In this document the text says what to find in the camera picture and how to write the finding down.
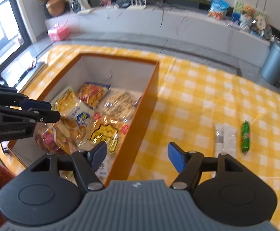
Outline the clear bag of mixed pastries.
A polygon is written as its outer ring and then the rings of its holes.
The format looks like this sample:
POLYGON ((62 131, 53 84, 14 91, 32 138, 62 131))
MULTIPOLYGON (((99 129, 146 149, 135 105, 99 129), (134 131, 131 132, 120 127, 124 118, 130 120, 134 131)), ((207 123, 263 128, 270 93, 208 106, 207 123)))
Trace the clear bag of mixed pastries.
POLYGON ((46 124, 37 130, 35 141, 46 152, 70 155, 79 149, 87 134, 87 124, 79 125, 75 119, 62 116, 57 123, 46 124))

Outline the white snack packet with text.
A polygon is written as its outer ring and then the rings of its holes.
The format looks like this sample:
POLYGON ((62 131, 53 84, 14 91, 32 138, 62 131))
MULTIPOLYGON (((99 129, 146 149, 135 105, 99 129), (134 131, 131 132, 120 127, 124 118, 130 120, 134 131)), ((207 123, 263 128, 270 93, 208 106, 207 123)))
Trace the white snack packet with text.
POLYGON ((214 156, 229 154, 236 159, 236 129, 228 124, 214 126, 214 156))

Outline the green sausage stick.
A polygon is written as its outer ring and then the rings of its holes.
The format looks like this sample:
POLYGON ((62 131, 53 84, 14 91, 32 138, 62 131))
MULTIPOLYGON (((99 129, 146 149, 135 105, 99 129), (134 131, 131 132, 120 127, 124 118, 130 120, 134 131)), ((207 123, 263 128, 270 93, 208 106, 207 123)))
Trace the green sausage stick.
POLYGON ((250 124, 248 121, 244 121, 241 126, 240 147, 242 153, 247 153, 250 149, 250 124))

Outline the yellow banana chips bag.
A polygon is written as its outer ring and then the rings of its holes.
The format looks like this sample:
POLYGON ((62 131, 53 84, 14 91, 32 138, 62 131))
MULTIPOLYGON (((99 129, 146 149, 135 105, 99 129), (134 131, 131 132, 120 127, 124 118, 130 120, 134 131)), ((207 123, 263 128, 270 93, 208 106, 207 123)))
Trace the yellow banana chips bag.
POLYGON ((66 86, 52 101, 52 110, 60 112, 61 115, 67 115, 75 107, 79 106, 81 101, 76 96, 71 85, 66 86))

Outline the blue white snack bag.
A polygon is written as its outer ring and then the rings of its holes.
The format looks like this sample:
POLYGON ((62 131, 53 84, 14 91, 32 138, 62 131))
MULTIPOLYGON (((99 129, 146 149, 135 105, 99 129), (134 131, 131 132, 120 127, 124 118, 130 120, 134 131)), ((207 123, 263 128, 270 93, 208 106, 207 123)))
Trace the blue white snack bag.
POLYGON ((76 121, 78 133, 82 136, 82 138, 87 136, 94 114, 95 110, 88 107, 82 101, 77 102, 70 109, 66 110, 68 118, 76 121))

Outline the orange storage box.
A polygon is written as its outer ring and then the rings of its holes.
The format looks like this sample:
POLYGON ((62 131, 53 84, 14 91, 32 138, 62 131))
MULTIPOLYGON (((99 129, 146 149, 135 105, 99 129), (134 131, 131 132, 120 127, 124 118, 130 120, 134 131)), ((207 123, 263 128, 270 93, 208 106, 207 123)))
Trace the orange storage box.
POLYGON ((8 148, 25 167, 46 152, 71 154, 106 142, 97 171, 104 183, 126 179, 157 101, 156 61, 108 54, 78 53, 54 60, 24 89, 61 114, 41 121, 33 137, 10 141, 8 148))

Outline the yellow label snack bag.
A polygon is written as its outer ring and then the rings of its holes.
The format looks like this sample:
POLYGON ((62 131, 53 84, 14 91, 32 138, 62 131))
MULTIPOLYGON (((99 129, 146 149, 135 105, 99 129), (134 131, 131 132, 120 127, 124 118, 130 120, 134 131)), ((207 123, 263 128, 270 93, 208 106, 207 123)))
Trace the yellow label snack bag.
POLYGON ((92 144, 104 141, 107 144, 108 152, 116 153, 120 149, 129 128, 128 122, 121 121, 115 117, 97 114, 91 128, 89 140, 92 144))

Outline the clear bag of white puffs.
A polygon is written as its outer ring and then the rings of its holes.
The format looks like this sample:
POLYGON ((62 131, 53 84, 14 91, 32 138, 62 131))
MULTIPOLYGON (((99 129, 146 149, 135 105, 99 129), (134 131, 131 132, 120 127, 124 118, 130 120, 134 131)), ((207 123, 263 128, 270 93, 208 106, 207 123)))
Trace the clear bag of white puffs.
POLYGON ((132 119, 137 109, 138 101, 128 91, 118 91, 105 100, 102 112, 123 122, 132 119))

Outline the bronze round vase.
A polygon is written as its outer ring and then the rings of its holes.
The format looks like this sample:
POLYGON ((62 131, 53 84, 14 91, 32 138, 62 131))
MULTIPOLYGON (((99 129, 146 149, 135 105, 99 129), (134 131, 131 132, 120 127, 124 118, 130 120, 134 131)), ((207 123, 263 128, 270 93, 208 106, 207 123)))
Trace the bronze round vase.
POLYGON ((60 16, 65 11, 65 0, 48 0, 46 9, 52 17, 60 16))

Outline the grey metal trash can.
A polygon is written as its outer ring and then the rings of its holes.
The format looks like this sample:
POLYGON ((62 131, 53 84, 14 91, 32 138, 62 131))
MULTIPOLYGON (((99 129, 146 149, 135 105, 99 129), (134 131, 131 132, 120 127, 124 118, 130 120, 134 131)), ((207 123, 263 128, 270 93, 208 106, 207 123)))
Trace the grey metal trash can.
POLYGON ((280 43, 272 42, 269 54, 260 69, 260 75, 269 84, 280 87, 280 43))

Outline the white wifi router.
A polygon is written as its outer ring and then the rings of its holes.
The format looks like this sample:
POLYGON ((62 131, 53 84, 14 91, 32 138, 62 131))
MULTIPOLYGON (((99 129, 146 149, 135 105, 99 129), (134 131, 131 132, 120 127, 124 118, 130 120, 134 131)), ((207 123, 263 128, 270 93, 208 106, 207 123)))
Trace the white wifi router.
POLYGON ((147 0, 130 0, 127 10, 144 10, 147 7, 147 0))

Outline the white marble tv counter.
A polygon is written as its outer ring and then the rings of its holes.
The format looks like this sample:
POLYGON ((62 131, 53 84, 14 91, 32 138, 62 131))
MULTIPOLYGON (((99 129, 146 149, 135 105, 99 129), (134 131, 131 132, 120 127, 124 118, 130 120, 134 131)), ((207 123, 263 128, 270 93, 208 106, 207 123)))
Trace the white marble tv counter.
POLYGON ((269 43, 228 26, 207 15, 189 10, 149 6, 144 10, 98 7, 88 14, 66 13, 45 21, 68 26, 72 33, 110 32, 143 34, 196 44, 231 55, 261 67, 269 53, 269 43))

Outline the round white sign card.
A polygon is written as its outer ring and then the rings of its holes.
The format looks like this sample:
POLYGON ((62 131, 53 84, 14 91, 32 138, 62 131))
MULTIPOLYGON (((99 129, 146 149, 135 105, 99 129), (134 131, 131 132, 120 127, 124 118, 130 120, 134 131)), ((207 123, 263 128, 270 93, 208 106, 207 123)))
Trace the round white sign card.
POLYGON ((261 16, 261 15, 257 15, 255 17, 255 29, 260 32, 262 30, 265 30, 267 26, 267 23, 265 21, 265 19, 261 16))

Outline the teddy bear in bouquet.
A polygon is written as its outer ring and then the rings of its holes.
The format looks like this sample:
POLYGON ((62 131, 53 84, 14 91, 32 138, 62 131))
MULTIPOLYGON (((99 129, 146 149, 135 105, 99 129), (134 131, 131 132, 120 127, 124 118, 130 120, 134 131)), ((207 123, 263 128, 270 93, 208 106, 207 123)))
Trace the teddy bear in bouquet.
POLYGON ((245 4, 240 13, 240 28, 243 31, 249 31, 251 23, 253 21, 253 15, 256 10, 248 4, 245 4))

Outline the green white poster card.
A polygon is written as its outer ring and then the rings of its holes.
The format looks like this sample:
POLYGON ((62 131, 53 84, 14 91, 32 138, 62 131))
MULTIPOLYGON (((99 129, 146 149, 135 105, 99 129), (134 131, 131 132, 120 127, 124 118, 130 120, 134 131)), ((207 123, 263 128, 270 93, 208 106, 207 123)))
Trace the green white poster card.
MULTIPOLYGON (((244 2, 239 1, 239 0, 235 1, 233 13, 232 13, 232 21, 234 23, 240 23, 240 13, 241 13, 241 10, 242 10, 242 8, 244 7, 245 4, 248 4, 248 3, 244 3, 244 2)), ((256 12, 253 15, 253 20, 255 20, 255 17, 257 15, 261 15, 266 20, 267 14, 265 12, 262 12, 262 11, 256 9, 256 8, 254 8, 254 9, 256 10, 256 12)))

